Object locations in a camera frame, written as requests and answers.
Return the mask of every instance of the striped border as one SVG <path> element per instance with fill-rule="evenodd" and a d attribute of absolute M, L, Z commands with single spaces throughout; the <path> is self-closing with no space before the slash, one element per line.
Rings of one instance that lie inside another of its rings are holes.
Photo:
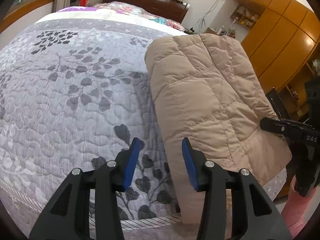
<path fill-rule="evenodd" d="M 17 201 L 21 202 L 23 205 L 35 210 L 37 213 L 41 213 L 44 209 L 44 204 L 39 203 L 38 201 L 26 196 L 17 189 L 11 187 L 0 179 L 0 187 L 9 195 L 15 197 Z M 163 217 L 156 217 L 150 219 L 141 219 L 141 220 L 121 220 L 122 230 L 139 230 L 146 228 L 159 228 L 164 226 L 169 226 L 177 223 L 182 223 L 181 215 L 174 214 Z M 89 228 L 95 229 L 95 220 L 89 218 Z"/>

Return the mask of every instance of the items on shelf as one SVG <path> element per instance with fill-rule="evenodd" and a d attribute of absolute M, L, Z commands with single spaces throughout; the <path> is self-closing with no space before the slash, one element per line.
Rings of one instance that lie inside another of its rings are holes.
<path fill-rule="evenodd" d="M 317 76 L 320 76 L 320 60 L 315 59 L 312 61 L 313 69 L 315 70 Z"/>

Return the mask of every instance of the electrical cable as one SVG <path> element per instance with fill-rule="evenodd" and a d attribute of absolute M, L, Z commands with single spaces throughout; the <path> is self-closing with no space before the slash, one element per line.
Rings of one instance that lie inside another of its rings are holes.
<path fill-rule="evenodd" d="M 202 29 L 202 27 L 206 25 L 206 24 L 205 24 L 205 18 L 207 17 L 207 15 L 208 15 L 209 13 L 211 13 L 212 11 L 214 11 L 214 9 L 217 7 L 217 5 L 219 4 L 220 1 L 226 1 L 226 0 L 216 0 L 216 1 L 214 2 L 214 4 L 211 6 L 210 10 L 209 10 L 208 12 L 206 12 L 206 13 L 204 14 L 204 16 L 197 21 L 197 23 L 199 23 L 200 29 Z"/>

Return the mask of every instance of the quilted bedspread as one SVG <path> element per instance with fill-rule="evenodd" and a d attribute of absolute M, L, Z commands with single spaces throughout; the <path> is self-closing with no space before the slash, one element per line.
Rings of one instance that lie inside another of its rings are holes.
<path fill-rule="evenodd" d="M 57 12 L 0 52 L 0 198 L 28 235 L 73 168 L 98 168 L 141 139 L 131 187 L 117 193 L 124 230 L 179 222 L 150 93 L 149 44 L 182 32 L 147 19 Z M 94 192 L 90 200 L 94 229 Z"/>

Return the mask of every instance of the wooden headboard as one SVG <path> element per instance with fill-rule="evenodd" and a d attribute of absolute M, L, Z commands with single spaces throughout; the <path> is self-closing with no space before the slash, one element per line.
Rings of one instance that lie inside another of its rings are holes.
<path fill-rule="evenodd" d="M 147 12 L 181 23 L 189 10 L 189 4 L 182 4 L 175 0 L 103 0 L 108 2 L 125 2 L 145 9 Z"/>

